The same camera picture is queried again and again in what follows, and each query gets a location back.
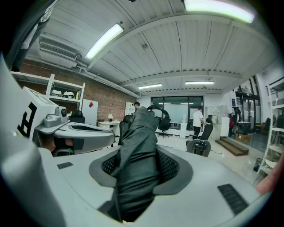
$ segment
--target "wooden platform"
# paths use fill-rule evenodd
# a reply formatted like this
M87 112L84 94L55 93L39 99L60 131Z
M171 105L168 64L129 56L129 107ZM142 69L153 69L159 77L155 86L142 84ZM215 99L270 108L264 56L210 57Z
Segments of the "wooden platform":
M228 138L220 138L220 140L216 140L216 142L230 151L234 156L242 156L249 153L249 149Z

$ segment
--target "air conditioner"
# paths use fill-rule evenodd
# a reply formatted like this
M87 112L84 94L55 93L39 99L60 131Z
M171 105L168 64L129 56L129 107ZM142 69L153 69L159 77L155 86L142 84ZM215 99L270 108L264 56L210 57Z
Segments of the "air conditioner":
M49 52L45 52L40 50L39 51L39 55L41 60L58 65L58 66L62 66L68 69L71 69L72 67L76 67L77 63L71 60L68 60L66 58L60 57L58 55L54 55L51 54Z
M39 49L44 52L51 53L53 55L57 55L60 57L64 57L66 59L69 59L71 61L75 61L77 58L77 55L71 51L68 51L66 49L63 49L61 47L57 47L55 45L45 43L45 42L40 42L39 43Z

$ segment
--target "ceiling light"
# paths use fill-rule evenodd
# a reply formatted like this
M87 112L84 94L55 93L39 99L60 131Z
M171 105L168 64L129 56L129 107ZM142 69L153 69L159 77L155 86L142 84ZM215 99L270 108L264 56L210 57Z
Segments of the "ceiling light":
M151 87L161 87L162 84L153 84L153 85L147 85L147 86L143 86L143 87L139 87L139 89L144 89L144 88L151 88Z
M91 60L105 45L108 44L113 38L122 33L124 29L116 23L105 34L98 39L98 41L92 46L89 52L86 54L85 58Z
M201 11L220 13L238 18L247 23L251 23L254 19L254 15L251 12L226 2L216 0L185 0L184 3L185 9L190 12Z
M207 84L207 85L212 85L214 84L214 81L187 81L185 82L185 85L190 85L190 84Z

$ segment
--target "shelving unit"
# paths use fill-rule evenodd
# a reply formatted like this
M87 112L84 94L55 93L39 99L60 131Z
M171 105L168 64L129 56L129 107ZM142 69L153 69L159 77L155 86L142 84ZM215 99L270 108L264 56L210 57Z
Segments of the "shelving unit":
M275 117L283 115L284 104L279 103L283 102L283 100L279 99L279 97L282 97L284 94L284 79L281 79L276 83L268 86L268 94L270 99L271 119L273 119L273 115L275 115ZM258 174L261 171L265 172L266 174L269 174L271 172L271 170L274 168L284 151L283 143L284 128L275 127L272 121L269 130L267 148L265 150L263 160L257 172Z
M76 85L60 80L54 79L54 74L51 74L49 78L47 77L42 77L42 76L37 76L37 75L32 75L32 74L27 74L27 73L20 73L20 72L11 72L15 80L17 81L22 81L22 82L28 82L28 83L35 83L35 84L41 84L41 85L46 85L46 92L45 96L52 100L52 101L60 101L60 102L68 102L68 103L75 103L77 104L77 109L82 110L82 103L83 103L83 94L84 94L84 89L85 89L85 83L83 85ZM62 91L72 91L75 95L77 92L79 93L79 99L68 99L68 98L63 98L63 97L57 97L57 96L52 96L50 95L51 91L53 89L58 89Z
M133 115L135 112L135 107L133 106L133 103L126 102L125 103L125 116L126 115Z

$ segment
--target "cable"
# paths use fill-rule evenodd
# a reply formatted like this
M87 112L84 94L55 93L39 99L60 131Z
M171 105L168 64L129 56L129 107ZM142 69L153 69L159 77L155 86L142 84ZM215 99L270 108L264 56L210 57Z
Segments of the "cable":
M211 151L213 151L213 150L211 150ZM221 154L221 155L223 154L223 153L217 153L216 151L213 151L213 152L215 152L216 154Z

